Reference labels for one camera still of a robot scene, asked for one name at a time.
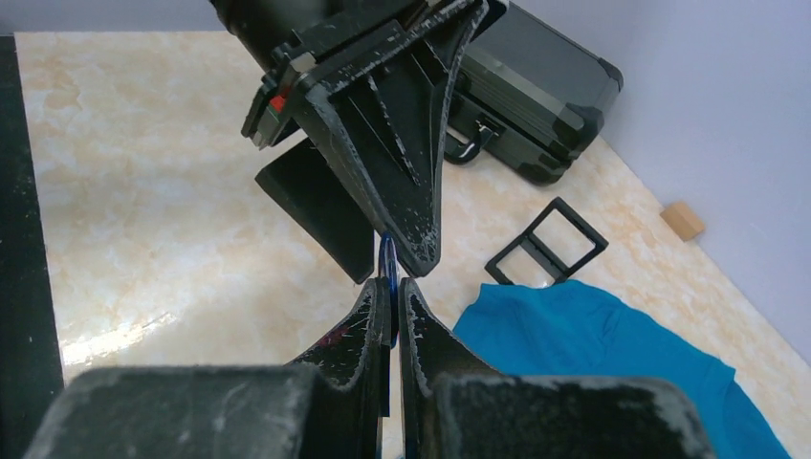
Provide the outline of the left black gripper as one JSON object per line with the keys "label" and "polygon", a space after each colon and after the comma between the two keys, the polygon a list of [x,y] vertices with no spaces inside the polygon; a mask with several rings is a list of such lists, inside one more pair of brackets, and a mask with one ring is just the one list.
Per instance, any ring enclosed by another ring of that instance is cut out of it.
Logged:
{"label": "left black gripper", "polygon": [[312,142],[302,140],[262,168],[259,187],[355,283],[374,271],[373,228],[392,236],[409,274],[430,273],[441,256],[442,155],[453,85],[488,4],[211,5],[265,72],[267,103],[286,97],[278,87],[289,61],[302,53],[316,63],[330,56],[291,94],[292,118]]}

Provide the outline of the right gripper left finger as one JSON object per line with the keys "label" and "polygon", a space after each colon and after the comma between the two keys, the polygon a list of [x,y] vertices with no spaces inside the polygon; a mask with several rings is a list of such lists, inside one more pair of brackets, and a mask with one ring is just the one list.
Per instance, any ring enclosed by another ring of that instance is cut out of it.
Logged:
{"label": "right gripper left finger", "polygon": [[391,300],[370,278],[350,313],[293,360],[316,371],[298,456],[380,458],[390,414]]}

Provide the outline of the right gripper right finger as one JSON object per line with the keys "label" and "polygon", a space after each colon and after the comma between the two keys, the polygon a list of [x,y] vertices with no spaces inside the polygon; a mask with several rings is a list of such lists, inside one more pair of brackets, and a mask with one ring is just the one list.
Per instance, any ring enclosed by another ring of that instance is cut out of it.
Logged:
{"label": "right gripper right finger", "polygon": [[442,451],[442,383],[460,376],[498,376],[431,312],[417,280],[398,289],[404,454],[437,458]]}

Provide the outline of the blue t-shirt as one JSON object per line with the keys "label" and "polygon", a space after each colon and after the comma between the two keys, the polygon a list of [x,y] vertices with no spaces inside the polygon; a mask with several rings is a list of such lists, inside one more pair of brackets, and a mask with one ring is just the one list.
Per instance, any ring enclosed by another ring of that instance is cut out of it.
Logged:
{"label": "blue t-shirt", "polygon": [[484,284],[453,332],[510,375],[665,379],[695,404],[718,457],[788,455],[734,368],[599,288],[576,280],[540,289]]}

